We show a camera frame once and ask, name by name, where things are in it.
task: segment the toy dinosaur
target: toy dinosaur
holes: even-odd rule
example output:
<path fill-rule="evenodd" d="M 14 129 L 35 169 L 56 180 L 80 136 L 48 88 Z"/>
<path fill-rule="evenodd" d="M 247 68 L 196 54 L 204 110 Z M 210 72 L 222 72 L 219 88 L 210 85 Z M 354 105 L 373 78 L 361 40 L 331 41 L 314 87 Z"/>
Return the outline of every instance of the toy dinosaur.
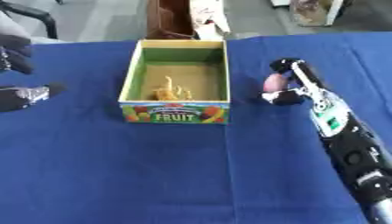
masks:
<path fill-rule="evenodd" d="M 162 87 L 154 90 L 154 95 L 159 101 L 191 101 L 193 99 L 192 93 L 189 89 L 176 86 L 176 89 L 174 90 L 172 86 L 172 78 L 169 76 L 165 76 L 165 78 L 166 83 Z"/>

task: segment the printed fruit image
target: printed fruit image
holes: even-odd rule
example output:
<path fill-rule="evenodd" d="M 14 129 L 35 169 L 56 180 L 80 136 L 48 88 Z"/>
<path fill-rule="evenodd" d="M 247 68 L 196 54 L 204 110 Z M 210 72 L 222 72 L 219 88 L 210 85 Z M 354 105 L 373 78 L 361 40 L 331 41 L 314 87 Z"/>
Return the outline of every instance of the printed fruit image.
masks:
<path fill-rule="evenodd" d="M 222 119 L 224 122 L 224 119 L 222 117 L 225 115 L 225 109 L 224 108 L 217 108 L 217 109 L 218 109 L 218 111 L 213 116 L 209 117 L 206 120 L 203 120 L 202 123 L 213 123 L 213 122 L 216 122 L 218 119 Z"/>
<path fill-rule="evenodd" d="M 209 106 L 204 109 L 203 114 L 206 114 L 207 116 L 214 116 L 216 115 L 221 109 L 215 106 Z"/>
<path fill-rule="evenodd" d="M 139 113 L 147 112 L 147 111 L 148 111 L 148 108 L 145 107 L 145 106 L 135 106 L 135 107 L 134 107 L 134 110 L 135 110 L 135 112 L 136 112 L 137 114 L 139 114 Z"/>
<path fill-rule="evenodd" d="M 144 122 L 148 122 L 150 120 L 150 114 L 149 113 L 145 113 L 145 112 L 140 113 L 139 117 Z"/>
<path fill-rule="evenodd" d="M 137 115 L 127 115 L 126 119 L 129 122 L 138 122 L 139 121 L 139 117 Z"/>
<path fill-rule="evenodd" d="M 215 122 L 216 122 L 216 123 L 224 123 L 224 122 L 225 122 L 225 119 L 223 119 L 222 117 L 220 117 L 220 118 L 217 118 L 217 119 L 215 120 Z"/>

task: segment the cardboard box in background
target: cardboard box in background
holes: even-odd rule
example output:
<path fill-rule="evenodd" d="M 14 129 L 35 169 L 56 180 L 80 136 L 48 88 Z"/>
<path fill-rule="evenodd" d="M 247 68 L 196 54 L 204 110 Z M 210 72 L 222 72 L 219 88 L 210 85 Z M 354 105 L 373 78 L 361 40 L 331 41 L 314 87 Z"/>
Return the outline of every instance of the cardboard box in background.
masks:
<path fill-rule="evenodd" d="M 157 101 L 165 84 L 191 90 L 192 101 Z M 227 123 L 230 104 L 226 42 L 141 40 L 119 98 L 132 123 Z"/>

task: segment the small ball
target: small ball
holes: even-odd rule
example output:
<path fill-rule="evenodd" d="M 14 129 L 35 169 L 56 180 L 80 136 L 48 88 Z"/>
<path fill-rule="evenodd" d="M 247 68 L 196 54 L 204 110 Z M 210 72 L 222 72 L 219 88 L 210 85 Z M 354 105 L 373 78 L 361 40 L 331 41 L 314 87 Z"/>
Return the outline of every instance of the small ball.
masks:
<path fill-rule="evenodd" d="M 273 73 L 265 80 L 262 90 L 267 93 L 282 91 L 287 87 L 287 84 L 287 78 L 280 73 Z"/>

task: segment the table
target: table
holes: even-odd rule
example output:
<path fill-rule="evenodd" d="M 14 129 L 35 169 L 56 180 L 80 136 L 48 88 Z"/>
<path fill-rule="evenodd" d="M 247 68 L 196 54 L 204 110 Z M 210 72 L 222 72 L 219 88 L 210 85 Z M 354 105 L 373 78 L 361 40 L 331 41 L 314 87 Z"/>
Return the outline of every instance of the table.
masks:
<path fill-rule="evenodd" d="M 228 42 L 228 126 L 131 124 L 116 99 L 135 42 L 35 45 L 36 73 L 68 90 L 1 114 L 0 223 L 366 223 L 320 146 L 306 105 L 258 101 L 269 62 L 308 60 L 392 145 L 392 33 Z"/>

